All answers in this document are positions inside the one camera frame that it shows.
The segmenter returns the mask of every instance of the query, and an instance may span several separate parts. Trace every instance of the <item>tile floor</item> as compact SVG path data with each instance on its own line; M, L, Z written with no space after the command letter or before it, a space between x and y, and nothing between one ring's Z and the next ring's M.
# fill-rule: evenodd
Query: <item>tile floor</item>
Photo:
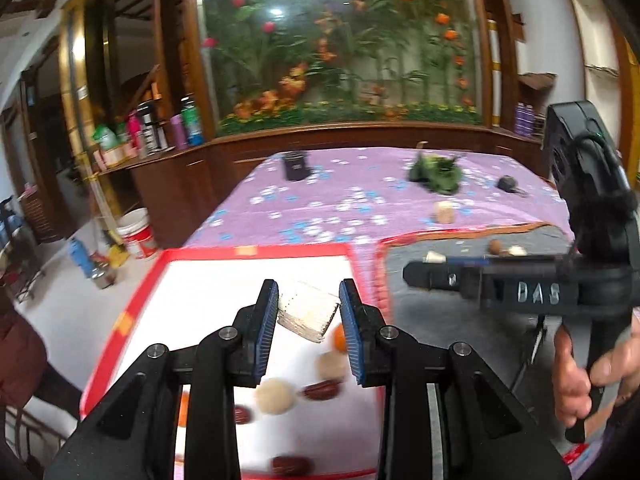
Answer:
M76 237L82 240L89 252L95 250L90 222L76 233ZM100 290L71 261L66 242L45 244L39 250L46 261L46 275L33 285L34 300L25 300L17 305L17 309L44 339L49 361L83 389L113 323L126 307L153 259L135 260L130 257L118 270L116 284ZM25 409L65 436L75 429L71 416L38 399L31 399Z

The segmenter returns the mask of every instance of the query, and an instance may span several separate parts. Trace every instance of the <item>metal screw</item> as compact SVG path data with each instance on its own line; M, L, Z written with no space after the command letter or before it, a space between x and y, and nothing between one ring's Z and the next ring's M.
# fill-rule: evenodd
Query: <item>metal screw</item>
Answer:
M155 343L146 349L146 355L152 359L159 358L164 354L164 345L162 343Z
M395 326L386 325L380 329L380 335L385 339L395 339L400 332Z
M238 330L236 330L235 327L232 326L225 326L224 328L220 329L218 335L220 336L220 339L229 341L236 338L236 336L238 335Z
M471 354L471 346L466 343L455 343L453 345L453 351L458 354L460 357L465 357Z

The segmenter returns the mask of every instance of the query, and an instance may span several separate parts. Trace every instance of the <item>bucket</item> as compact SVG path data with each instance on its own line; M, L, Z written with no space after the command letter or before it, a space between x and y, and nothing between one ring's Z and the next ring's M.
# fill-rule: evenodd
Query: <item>bucket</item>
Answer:
M158 246L145 208L127 213L118 220L118 225L118 234L134 258L141 260L156 254Z

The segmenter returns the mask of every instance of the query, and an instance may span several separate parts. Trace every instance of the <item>purple tablecloth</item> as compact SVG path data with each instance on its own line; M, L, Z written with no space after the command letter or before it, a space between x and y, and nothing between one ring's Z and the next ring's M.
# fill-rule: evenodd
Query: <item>purple tablecloth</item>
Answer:
M191 247L348 242L371 291L376 242L404 233L445 228L479 228L550 222L572 236L568 211L558 192L508 156L438 152L459 156L460 192L430 193L406 180L417 150L340 148L308 153L314 174L288 182L280 154L243 180L186 245ZM514 176L527 192L507 194L495 187ZM433 221L435 202L453 202L454 224Z

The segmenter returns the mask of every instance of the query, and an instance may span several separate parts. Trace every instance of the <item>gray cloth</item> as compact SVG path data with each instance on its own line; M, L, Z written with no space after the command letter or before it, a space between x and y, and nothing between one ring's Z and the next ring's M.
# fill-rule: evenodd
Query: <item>gray cloth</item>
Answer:
M537 316L496 314L480 311L473 301L459 294L411 289L402 280L402 268L412 260L421 260L428 251L445 256L483 256L492 239L504 248L524 247L529 254L565 253L569 242L556 227L544 226L523 234L501 234L472 239L425 240L391 248L386 254L386 286L391 298L392 322L421 343L448 348L456 341L469 343L508 385L520 365L524 336L535 327ZM554 415L551 365L553 337L559 318L548 317L548 333L536 363L529 368L516 396L537 420L560 452L570 449L564 428Z

